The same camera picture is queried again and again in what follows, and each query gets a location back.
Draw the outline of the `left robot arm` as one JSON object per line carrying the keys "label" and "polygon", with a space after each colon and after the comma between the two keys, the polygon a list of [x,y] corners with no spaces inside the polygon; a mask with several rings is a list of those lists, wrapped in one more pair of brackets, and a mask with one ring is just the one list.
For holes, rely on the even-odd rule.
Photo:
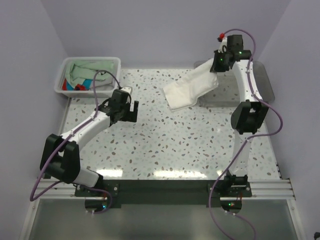
{"label": "left robot arm", "polygon": [[41,173],[66,184],[86,186],[92,196],[101,195],[105,188],[103,176],[81,167],[80,151],[96,135],[117,122],[137,121],[138,101],[134,101],[133,111],[130,111],[132,91],[129,86],[114,90],[110,98],[76,127],[61,135],[48,136],[40,163]]}

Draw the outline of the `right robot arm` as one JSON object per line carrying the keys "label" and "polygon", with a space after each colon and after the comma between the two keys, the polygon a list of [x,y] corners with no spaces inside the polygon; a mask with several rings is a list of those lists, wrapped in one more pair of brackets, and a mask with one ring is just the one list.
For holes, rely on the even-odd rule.
{"label": "right robot arm", "polygon": [[210,72],[224,73],[232,71],[239,91],[239,104],[230,119],[235,131],[232,164],[222,174],[223,179],[215,185],[216,192],[223,191],[227,196],[235,196],[241,187],[248,184],[247,165],[249,161],[253,136],[268,113],[269,108],[260,100],[254,77],[254,64],[250,50],[244,49],[243,37],[240,34],[218,37],[219,49],[214,52]]}

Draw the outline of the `white towel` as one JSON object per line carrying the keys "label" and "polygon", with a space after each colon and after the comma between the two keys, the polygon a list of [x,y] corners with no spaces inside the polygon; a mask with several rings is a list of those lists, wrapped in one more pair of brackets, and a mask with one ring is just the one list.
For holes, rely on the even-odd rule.
{"label": "white towel", "polygon": [[217,74],[210,72],[213,62],[211,58],[182,78],[163,87],[165,99],[172,112],[194,106],[199,97],[219,86]]}

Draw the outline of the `mint green towel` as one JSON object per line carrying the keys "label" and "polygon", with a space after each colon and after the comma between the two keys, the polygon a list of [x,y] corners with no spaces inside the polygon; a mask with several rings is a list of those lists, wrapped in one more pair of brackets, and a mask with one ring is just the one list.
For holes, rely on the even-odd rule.
{"label": "mint green towel", "polygon": [[107,73],[115,73],[115,63],[112,60],[72,60],[65,67],[64,77],[75,88],[86,79],[93,80],[96,72],[95,86],[100,87],[112,84],[113,77]]}

